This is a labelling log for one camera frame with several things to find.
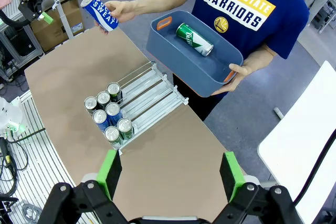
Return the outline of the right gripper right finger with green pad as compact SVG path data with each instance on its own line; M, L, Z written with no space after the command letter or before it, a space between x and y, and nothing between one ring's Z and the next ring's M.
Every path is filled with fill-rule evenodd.
M219 172L228 204L213 223L243 223L247 216L261 223L302 223L287 188L247 182L233 152L223 153Z

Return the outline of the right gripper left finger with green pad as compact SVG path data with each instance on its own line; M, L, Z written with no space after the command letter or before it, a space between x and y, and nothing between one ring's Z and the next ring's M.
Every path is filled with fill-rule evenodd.
M109 150L96 179L76 187L65 182L53 186L38 223L77 223L90 212L100 223L128 223L112 201L121 172L119 151Z

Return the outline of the person's right hand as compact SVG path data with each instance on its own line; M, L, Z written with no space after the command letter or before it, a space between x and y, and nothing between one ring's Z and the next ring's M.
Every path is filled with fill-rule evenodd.
M104 5L109 10L110 16L120 23L130 21L135 17L134 5L131 1L108 1Z

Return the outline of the person's left hand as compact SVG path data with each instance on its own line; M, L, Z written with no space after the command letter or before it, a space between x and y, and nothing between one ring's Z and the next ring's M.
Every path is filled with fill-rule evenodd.
M225 85L223 85L220 89L216 90L212 95L218 95L224 92L232 92L234 91L240 82L245 79L248 75L257 71L258 68L255 64L251 62L244 63L242 66L231 63L229 68L236 73L236 75L231 79L231 81Z

